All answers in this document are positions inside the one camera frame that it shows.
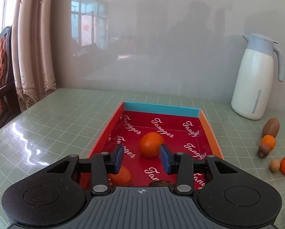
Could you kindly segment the beige longan fruit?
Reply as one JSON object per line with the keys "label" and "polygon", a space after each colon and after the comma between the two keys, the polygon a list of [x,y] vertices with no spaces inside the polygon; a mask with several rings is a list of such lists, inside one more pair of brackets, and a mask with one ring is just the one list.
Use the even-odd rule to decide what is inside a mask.
{"label": "beige longan fruit", "polygon": [[269,164],[269,169],[272,173],[276,173],[280,169],[280,161],[278,159],[272,159]]}

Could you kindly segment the small brown cut fruit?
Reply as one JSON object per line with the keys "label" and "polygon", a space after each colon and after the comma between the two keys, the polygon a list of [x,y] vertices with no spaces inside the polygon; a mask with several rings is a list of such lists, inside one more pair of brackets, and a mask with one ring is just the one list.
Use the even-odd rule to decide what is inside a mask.
{"label": "small brown cut fruit", "polygon": [[258,157],[263,159],[267,157],[270,153],[270,146],[267,143],[261,143],[260,146],[258,147]]}

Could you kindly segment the orange carrot piece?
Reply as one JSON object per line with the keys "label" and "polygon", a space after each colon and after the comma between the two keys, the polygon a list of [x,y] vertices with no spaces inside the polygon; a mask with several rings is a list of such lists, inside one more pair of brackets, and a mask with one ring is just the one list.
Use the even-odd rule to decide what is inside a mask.
{"label": "orange carrot piece", "polygon": [[108,178],[113,186],[128,187],[132,185],[132,176],[129,169],[125,166],[121,166],[119,173],[108,174]]}

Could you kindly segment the dark mangosteen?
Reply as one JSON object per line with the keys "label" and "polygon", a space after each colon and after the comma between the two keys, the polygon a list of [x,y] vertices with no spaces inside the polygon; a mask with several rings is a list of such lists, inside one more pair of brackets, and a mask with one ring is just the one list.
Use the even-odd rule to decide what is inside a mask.
{"label": "dark mangosteen", "polygon": [[170,189],[174,189],[174,184],[167,180],[156,180],[149,183],[149,187],[169,187]]}

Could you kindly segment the brown kiwi fruit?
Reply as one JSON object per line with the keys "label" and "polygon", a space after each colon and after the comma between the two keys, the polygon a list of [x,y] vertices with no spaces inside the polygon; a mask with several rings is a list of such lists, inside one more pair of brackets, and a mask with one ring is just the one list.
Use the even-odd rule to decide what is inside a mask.
{"label": "brown kiwi fruit", "polygon": [[278,135],[280,123],[277,118],[270,118],[262,129],[262,136],[271,135],[274,138]]}

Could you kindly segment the orange tangerine back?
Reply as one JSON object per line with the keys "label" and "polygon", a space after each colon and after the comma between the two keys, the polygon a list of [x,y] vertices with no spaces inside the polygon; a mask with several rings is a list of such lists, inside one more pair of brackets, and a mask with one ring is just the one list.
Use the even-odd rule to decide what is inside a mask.
{"label": "orange tangerine back", "polygon": [[269,145],[269,148],[272,151],[276,145],[276,139],[272,135],[267,134],[262,138],[261,143]]}

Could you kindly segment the green grid tablecloth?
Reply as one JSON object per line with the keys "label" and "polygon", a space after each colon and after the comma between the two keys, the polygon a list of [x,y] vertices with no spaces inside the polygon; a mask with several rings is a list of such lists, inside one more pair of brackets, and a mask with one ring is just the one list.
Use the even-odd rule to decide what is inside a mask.
{"label": "green grid tablecloth", "polygon": [[[2,206],[13,183],[69,154],[86,158],[109,118],[123,101],[200,108],[208,119],[224,158],[275,187],[283,206],[276,219],[285,228],[285,175],[272,173],[269,162],[285,156],[285,112],[265,112],[258,121],[240,117],[230,104],[187,97],[131,92],[59,89],[27,109],[0,130],[0,228],[9,225]],[[277,118],[276,145],[258,157],[262,129]]]}

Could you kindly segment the white thermos jug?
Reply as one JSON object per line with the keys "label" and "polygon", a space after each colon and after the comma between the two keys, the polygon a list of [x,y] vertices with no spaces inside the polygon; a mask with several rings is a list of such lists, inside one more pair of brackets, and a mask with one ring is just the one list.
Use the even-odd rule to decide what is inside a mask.
{"label": "white thermos jug", "polygon": [[247,42],[231,100],[232,109],[242,117],[259,120],[264,115],[274,79],[274,55],[277,55],[278,81],[283,81],[283,57],[277,42],[252,33]]}

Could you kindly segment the wooden sofa with red cushions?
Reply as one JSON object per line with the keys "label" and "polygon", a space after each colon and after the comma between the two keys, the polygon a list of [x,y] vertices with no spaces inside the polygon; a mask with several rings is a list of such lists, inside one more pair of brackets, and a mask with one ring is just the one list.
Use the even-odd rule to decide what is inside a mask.
{"label": "wooden sofa with red cushions", "polygon": [[21,113],[12,65],[12,28],[0,34],[0,129]]}

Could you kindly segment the beige lace curtain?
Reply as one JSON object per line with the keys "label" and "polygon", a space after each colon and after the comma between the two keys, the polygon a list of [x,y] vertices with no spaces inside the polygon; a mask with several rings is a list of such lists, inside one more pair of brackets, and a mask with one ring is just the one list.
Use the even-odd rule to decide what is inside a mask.
{"label": "beige lace curtain", "polygon": [[11,48],[22,111],[57,89],[50,39],[51,0],[16,0]]}

